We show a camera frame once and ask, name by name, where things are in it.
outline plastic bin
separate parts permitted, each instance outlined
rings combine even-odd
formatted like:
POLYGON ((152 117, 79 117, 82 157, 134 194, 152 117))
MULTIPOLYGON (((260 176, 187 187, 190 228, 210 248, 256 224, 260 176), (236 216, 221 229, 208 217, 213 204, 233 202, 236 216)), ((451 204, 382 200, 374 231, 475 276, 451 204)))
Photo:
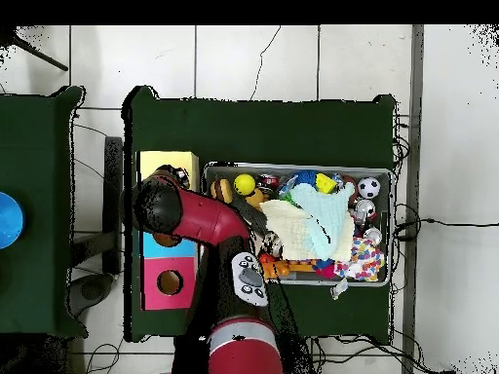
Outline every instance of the plastic bin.
MULTIPOLYGON (((352 176, 356 181, 365 177, 374 177, 380 184, 380 192, 372 201, 375 204, 378 216, 374 226, 381 230, 383 240, 378 246, 385 254, 385 266, 378 273, 378 281, 364 281, 348 279, 350 286, 379 287, 385 285, 391 277, 392 253, 393 253, 393 229, 395 224, 395 179, 388 169, 377 168, 341 168, 341 167, 318 167, 318 166, 295 166, 295 165, 271 165, 271 164, 227 164, 221 162, 210 162, 205 165, 202 182, 202 190, 205 194, 210 192, 210 185, 217 179, 228 179, 231 183, 240 173, 249 173, 257 176, 262 173, 272 174, 284 182, 295 172, 305 169, 321 171, 331 175, 335 172, 352 176)), ((314 273, 294 273, 281 278, 281 283, 305 284, 305 285, 336 285, 342 278, 325 279, 314 273)))

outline pink block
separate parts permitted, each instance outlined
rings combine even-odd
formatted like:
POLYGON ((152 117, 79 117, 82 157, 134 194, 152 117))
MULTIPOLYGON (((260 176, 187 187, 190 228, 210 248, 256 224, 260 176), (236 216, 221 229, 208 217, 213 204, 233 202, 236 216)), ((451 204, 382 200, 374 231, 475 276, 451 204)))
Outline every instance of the pink block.
POLYGON ((194 294, 196 274, 194 257, 144 258, 144 310, 187 309, 194 294), (164 271, 177 271, 183 280, 182 289, 167 295, 158 288, 158 277, 164 271))

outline blue panel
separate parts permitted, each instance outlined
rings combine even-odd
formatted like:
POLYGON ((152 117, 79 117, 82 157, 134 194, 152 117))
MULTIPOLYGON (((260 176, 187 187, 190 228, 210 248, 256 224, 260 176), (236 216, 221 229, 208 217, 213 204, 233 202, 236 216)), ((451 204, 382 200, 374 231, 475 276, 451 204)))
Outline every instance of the blue panel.
POLYGON ((193 257, 196 251, 196 243, 189 240, 182 240, 177 246, 170 248, 160 246, 152 234, 144 234, 144 258, 175 258, 175 257, 193 257))

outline green table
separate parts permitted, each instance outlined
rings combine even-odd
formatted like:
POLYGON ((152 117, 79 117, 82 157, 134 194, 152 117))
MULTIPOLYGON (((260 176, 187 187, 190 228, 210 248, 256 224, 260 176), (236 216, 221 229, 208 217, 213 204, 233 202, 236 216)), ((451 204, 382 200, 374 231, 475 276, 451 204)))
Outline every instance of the green table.
MULTIPOLYGON (((200 170, 209 161, 317 165, 358 168, 393 167, 395 100, 373 102, 321 100, 215 101, 159 99, 149 87, 134 88, 124 103, 125 185, 135 184, 137 151, 192 151, 200 170)), ((138 251, 132 233, 133 251, 138 251)), ((126 275, 125 323, 131 338, 147 334, 176 336, 185 330, 184 310, 144 312, 139 307, 137 255, 126 275)), ((272 300, 278 294, 269 285, 272 300)), ((331 300, 326 286, 286 285, 285 291, 302 335, 370 334, 388 343, 389 284, 349 289, 331 300)))
POLYGON ((83 90, 0 95, 0 191, 16 198, 25 228, 0 250, 0 332, 86 336, 66 309, 70 267, 72 111, 83 90))

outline blue cup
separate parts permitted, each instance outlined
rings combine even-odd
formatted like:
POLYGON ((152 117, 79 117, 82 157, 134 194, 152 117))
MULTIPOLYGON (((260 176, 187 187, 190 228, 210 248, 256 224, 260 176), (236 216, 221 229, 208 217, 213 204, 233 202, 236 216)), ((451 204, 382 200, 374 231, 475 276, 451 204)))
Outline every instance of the blue cup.
POLYGON ((24 218, 18 202, 0 192, 0 249, 12 245, 20 236, 24 218))

